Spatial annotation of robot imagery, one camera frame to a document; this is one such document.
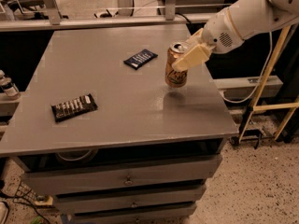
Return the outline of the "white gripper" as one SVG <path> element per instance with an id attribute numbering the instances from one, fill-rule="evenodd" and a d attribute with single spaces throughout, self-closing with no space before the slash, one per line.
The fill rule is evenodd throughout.
<path id="1" fill-rule="evenodd" d="M 180 49 L 187 52 L 173 62 L 172 68 L 177 72 L 187 71 L 207 62 L 212 50 L 216 54 L 225 54 L 243 43 L 244 39 L 235 28 L 229 8 L 224 8 L 206 22 L 204 30 L 199 29 L 180 45 Z"/>

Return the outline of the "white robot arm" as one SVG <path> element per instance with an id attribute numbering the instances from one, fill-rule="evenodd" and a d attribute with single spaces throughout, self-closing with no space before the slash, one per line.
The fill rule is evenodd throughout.
<path id="1" fill-rule="evenodd" d="M 228 53 L 258 34 L 296 24 L 298 19 L 299 0 L 237 0 L 186 40 L 189 47 L 172 68 L 186 71 L 207 62 L 213 53 Z"/>

